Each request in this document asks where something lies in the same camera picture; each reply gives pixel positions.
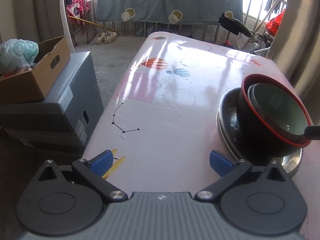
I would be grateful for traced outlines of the beige curtain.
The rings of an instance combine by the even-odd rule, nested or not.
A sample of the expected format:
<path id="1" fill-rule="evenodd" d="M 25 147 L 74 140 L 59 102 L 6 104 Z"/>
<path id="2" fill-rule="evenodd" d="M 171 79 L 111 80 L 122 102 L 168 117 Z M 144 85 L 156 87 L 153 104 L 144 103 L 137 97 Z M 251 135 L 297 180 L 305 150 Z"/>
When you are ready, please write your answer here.
<path id="1" fill-rule="evenodd" d="M 267 58 L 304 102 L 319 99 L 319 0 L 287 0 Z"/>

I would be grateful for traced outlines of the brown cardboard box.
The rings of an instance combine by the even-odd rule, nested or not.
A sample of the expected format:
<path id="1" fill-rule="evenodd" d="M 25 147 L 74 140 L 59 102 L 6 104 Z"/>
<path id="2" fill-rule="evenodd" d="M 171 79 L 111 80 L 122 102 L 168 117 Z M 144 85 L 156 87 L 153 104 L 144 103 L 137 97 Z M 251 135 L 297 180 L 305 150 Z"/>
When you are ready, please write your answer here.
<path id="1" fill-rule="evenodd" d="M 33 68 L 24 67 L 1 75 L 1 105 L 45 99 L 70 59 L 66 37 L 39 43 Z"/>

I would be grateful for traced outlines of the black bicycle saddle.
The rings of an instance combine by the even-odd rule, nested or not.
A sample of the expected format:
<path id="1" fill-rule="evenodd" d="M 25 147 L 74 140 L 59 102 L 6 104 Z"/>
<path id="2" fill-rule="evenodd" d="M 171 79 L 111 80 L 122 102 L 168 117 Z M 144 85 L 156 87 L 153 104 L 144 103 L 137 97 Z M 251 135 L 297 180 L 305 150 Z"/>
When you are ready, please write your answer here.
<path id="1" fill-rule="evenodd" d="M 233 33 L 234 35 L 244 34 L 246 37 L 251 37 L 251 31 L 240 21 L 233 18 L 228 18 L 222 14 L 218 21 L 224 29 Z"/>

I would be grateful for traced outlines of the yellow broom stick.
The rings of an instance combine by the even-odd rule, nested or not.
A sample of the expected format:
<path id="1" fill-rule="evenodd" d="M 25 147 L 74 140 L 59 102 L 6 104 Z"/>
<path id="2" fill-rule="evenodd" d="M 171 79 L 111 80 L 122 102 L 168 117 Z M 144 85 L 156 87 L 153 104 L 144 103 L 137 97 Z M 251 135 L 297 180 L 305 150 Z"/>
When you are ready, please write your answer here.
<path id="1" fill-rule="evenodd" d="M 100 27 L 100 28 L 104 28 L 103 25 L 100 25 L 100 24 L 97 24 L 97 23 L 94 23 L 94 22 L 91 22 L 91 21 L 87 21 L 87 20 L 84 20 L 84 19 L 81 19 L 81 18 L 73 17 L 73 16 L 70 16 L 70 15 L 67 15 L 67 17 L 71 18 L 71 19 L 74 19 L 74 20 L 77 20 L 77 21 L 81 21 L 81 22 L 84 22 L 84 23 L 95 25 L 95 26 Z"/>

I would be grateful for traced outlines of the large steel plate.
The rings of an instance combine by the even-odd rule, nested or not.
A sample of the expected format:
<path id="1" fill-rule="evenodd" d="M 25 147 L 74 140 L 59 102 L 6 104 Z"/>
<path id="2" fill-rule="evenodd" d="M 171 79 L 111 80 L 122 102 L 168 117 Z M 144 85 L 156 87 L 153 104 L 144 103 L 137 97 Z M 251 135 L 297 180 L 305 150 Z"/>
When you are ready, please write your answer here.
<path id="1" fill-rule="evenodd" d="M 220 138 L 224 141 L 225 146 L 236 160 L 245 159 L 257 166 L 265 166 L 271 161 L 276 161 L 282 165 L 290 177 L 294 176 L 303 160 L 303 150 L 301 148 L 280 158 L 259 156 L 248 148 L 249 144 L 243 140 L 236 116 L 240 91 L 241 88 L 236 87 L 225 92 L 217 110 L 217 126 L 220 131 Z"/>

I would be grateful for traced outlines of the grey storage box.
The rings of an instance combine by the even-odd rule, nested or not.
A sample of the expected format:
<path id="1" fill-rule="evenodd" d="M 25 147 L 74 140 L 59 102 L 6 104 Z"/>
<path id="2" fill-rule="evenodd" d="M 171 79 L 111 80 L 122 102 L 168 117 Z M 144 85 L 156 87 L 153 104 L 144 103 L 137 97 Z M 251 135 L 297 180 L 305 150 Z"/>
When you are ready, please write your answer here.
<path id="1" fill-rule="evenodd" d="M 27 147 L 83 154 L 103 110 L 91 53 L 74 53 L 43 101 L 1 107 L 1 128 Z"/>

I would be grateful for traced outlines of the blue dotted hanging blanket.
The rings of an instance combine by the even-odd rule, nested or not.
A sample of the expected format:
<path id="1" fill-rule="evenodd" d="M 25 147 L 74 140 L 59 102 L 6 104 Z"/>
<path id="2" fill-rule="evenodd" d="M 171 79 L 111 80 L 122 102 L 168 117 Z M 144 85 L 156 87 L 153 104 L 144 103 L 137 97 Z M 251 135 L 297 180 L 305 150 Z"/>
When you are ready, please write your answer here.
<path id="1" fill-rule="evenodd" d="M 215 24 L 222 14 L 242 20 L 242 0 L 97 0 L 100 22 Z"/>

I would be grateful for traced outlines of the red plastic bag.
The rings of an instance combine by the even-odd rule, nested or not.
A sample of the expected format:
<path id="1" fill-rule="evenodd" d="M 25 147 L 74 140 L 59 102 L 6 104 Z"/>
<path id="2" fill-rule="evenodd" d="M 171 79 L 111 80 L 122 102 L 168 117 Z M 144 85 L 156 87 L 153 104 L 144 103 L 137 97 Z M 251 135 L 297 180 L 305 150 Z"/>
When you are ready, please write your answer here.
<path id="1" fill-rule="evenodd" d="M 267 32 L 272 35 L 273 37 L 275 37 L 279 26 L 281 24 L 281 21 L 283 19 L 285 10 L 283 10 L 280 14 L 278 14 L 276 17 L 272 18 L 271 20 L 269 20 L 266 24 L 266 30 Z"/>

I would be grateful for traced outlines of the black red lacquer bowl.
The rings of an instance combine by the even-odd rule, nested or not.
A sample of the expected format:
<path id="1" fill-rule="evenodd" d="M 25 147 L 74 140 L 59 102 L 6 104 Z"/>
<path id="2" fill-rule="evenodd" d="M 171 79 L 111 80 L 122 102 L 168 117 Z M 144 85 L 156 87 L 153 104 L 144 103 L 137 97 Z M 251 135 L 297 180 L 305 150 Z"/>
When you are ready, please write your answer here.
<path id="1" fill-rule="evenodd" d="M 300 98 L 277 80 L 250 74 L 241 84 L 236 116 L 243 140 L 259 156 L 284 157 L 311 143 L 312 120 Z"/>

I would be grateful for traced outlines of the white sneakers pair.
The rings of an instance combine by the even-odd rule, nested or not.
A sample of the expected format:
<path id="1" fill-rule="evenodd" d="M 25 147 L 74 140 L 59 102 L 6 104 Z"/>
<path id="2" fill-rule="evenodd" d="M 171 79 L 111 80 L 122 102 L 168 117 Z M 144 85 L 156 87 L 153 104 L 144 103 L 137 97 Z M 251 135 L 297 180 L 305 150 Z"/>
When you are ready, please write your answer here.
<path id="1" fill-rule="evenodd" d="M 95 44 L 102 44 L 104 43 L 111 43 L 118 37 L 118 34 L 116 32 L 112 31 L 106 31 L 103 33 L 98 34 L 95 37 Z"/>

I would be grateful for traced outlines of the teal plastic bag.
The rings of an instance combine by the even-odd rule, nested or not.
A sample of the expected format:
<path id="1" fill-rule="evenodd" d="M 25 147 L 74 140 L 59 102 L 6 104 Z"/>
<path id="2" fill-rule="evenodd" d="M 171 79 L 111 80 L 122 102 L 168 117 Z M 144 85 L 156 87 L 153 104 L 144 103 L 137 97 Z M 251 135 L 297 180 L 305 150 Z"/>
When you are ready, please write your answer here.
<path id="1" fill-rule="evenodd" d="M 1 75 L 34 65 L 39 45 L 34 41 L 10 39 L 1 44 Z"/>

